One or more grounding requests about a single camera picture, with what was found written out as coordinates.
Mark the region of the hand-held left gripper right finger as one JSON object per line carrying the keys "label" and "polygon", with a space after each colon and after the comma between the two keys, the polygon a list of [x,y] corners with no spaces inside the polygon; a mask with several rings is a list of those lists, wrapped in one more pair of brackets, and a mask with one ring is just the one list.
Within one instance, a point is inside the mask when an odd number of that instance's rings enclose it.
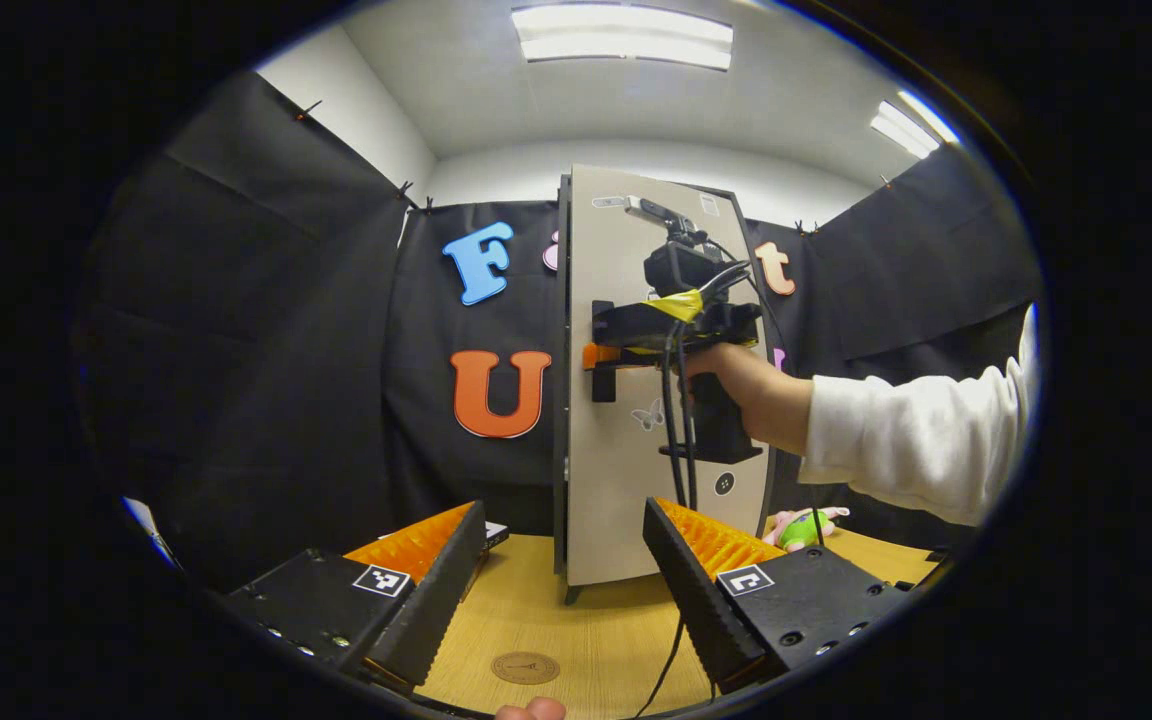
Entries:
{"label": "hand-held left gripper right finger", "polygon": [[721,694],[823,664],[914,596],[833,550],[786,553],[667,498],[647,498],[643,538]]}

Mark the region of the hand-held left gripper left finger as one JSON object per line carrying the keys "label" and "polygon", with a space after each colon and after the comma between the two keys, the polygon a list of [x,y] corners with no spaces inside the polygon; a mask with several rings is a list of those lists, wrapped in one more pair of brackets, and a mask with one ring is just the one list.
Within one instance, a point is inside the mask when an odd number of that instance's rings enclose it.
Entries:
{"label": "hand-held left gripper left finger", "polygon": [[485,544],[484,503],[462,503],[346,555],[306,548],[229,593],[227,609],[317,666],[412,691]]}

